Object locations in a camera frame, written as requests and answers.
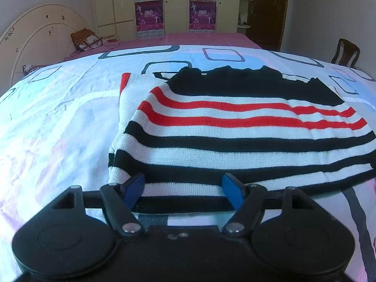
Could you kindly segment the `striped knit sweater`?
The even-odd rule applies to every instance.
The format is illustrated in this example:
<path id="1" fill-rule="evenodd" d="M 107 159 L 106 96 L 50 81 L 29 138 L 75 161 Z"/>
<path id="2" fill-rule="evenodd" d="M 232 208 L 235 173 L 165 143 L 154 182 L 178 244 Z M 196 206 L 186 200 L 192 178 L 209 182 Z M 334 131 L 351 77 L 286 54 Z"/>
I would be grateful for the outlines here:
<path id="1" fill-rule="evenodd" d="M 375 132 L 319 78 L 275 69 L 202 72 L 169 79 L 124 73 L 109 181 L 145 176 L 137 213 L 230 211 L 222 176 L 271 191 L 335 192 L 375 177 Z"/>

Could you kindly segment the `pink bed cover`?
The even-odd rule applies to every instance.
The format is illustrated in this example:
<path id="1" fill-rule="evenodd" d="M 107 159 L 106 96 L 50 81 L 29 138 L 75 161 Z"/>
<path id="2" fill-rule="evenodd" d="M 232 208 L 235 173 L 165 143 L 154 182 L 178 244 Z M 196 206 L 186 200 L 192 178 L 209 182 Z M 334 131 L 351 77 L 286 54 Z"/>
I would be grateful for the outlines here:
<path id="1" fill-rule="evenodd" d="M 248 37 L 240 33 L 172 33 L 158 38 L 109 42 L 101 45 L 100 47 L 83 52 L 76 50 L 69 56 L 65 57 L 64 61 L 116 50 L 166 45 L 210 45 L 261 49 L 258 44 L 254 43 Z"/>

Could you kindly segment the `orange checked pillow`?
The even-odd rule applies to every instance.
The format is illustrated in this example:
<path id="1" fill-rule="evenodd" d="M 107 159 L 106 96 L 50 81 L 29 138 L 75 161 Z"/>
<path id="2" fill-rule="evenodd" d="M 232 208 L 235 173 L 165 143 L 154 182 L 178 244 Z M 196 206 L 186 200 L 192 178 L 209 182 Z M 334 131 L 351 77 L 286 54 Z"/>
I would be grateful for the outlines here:
<path id="1" fill-rule="evenodd" d="M 71 39 L 74 47 L 81 52 L 92 50 L 107 43 L 104 38 L 87 28 L 71 33 Z"/>

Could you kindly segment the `floral small pillow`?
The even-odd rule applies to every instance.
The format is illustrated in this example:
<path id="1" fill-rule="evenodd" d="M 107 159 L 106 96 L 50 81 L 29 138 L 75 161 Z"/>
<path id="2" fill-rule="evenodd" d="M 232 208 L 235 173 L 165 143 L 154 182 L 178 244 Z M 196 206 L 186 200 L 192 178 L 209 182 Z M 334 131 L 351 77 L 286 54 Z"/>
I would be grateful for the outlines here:
<path id="1" fill-rule="evenodd" d="M 37 71 L 41 68 L 46 67 L 44 64 L 24 64 L 22 66 L 23 75 L 27 76 L 28 74 L 31 74 L 34 71 Z"/>

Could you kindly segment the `cream arched headboard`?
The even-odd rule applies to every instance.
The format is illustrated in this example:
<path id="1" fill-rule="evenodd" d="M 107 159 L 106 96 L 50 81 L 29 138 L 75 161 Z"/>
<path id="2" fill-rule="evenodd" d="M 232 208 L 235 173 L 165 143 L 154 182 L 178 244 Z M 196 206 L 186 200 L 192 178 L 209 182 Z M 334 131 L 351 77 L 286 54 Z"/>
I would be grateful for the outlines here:
<path id="1" fill-rule="evenodd" d="M 1 94 L 24 76 L 23 65 L 60 63 L 74 52 L 71 34 L 88 28 L 71 8 L 50 3 L 17 18 L 1 36 Z"/>

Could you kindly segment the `dark wooden chair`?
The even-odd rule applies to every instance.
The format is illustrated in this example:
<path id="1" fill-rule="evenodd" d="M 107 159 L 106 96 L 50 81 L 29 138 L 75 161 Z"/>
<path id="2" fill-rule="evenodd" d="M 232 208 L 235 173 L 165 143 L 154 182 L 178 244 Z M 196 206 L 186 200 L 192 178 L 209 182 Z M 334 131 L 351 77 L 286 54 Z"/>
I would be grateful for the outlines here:
<path id="1" fill-rule="evenodd" d="M 335 55 L 331 59 L 331 63 L 355 68 L 356 63 L 360 58 L 360 52 L 360 48 L 357 45 L 347 39 L 340 38 L 338 40 Z"/>

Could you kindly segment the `cream yellow wardrobe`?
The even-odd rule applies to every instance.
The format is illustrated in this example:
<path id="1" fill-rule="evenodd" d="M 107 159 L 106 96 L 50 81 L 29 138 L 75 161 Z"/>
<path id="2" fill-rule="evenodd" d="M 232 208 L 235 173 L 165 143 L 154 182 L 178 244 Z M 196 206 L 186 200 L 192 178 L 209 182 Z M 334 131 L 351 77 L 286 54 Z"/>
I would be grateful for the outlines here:
<path id="1" fill-rule="evenodd" d="M 217 0 L 215 32 L 235 33 L 238 26 L 238 9 L 239 0 Z M 94 10 L 101 36 L 117 36 L 121 41 L 138 39 L 134 0 L 94 0 Z M 190 32 L 189 0 L 163 0 L 163 13 L 164 35 Z"/>

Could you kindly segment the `dark wooden door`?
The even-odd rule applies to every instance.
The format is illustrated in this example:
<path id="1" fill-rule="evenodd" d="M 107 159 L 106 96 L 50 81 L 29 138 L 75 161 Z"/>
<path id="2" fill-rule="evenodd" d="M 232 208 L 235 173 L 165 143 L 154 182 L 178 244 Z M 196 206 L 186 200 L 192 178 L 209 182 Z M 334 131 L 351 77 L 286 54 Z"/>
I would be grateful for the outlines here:
<path id="1" fill-rule="evenodd" d="M 284 34 L 288 0 L 251 0 L 246 36 L 262 49 L 279 51 Z"/>

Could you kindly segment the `wall shelf with items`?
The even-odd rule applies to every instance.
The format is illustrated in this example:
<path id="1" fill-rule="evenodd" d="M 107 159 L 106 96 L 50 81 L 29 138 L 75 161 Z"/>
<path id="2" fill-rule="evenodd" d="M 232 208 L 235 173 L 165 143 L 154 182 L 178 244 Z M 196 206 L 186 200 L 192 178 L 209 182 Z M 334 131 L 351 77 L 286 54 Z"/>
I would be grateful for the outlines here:
<path id="1" fill-rule="evenodd" d="M 249 9 L 252 0 L 239 0 L 237 32 L 243 35 L 251 28 L 249 24 Z"/>

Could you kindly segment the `left purple wall poster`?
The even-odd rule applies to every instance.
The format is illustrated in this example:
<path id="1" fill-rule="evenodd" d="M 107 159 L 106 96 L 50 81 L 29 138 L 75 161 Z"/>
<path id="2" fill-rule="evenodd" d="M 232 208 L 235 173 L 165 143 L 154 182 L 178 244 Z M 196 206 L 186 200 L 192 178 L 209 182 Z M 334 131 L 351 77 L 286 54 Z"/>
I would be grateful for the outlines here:
<path id="1" fill-rule="evenodd" d="M 134 0 L 138 39 L 157 38 L 165 34 L 163 0 Z"/>

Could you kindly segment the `purple wall poster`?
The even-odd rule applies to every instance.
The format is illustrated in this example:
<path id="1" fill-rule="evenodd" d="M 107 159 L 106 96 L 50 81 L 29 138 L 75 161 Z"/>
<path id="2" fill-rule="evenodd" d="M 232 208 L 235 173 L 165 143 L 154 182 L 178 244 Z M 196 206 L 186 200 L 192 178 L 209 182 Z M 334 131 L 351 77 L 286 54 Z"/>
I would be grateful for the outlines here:
<path id="1" fill-rule="evenodd" d="M 134 0 L 138 39 L 157 38 L 165 34 L 163 0 Z"/>
<path id="2" fill-rule="evenodd" d="M 189 0 L 189 31 L 215 32 L 217 0 Z"/>

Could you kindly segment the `right purple wall poster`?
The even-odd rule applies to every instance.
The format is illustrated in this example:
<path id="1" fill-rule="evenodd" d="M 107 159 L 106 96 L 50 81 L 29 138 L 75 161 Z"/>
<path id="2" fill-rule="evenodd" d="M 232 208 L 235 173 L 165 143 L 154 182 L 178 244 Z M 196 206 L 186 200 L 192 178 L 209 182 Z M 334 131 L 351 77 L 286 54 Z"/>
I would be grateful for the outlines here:
<path id="1" fill-rule="evenodd" d="M 217 0 L 189 0 L 189 31 L 215 32 Z"/>

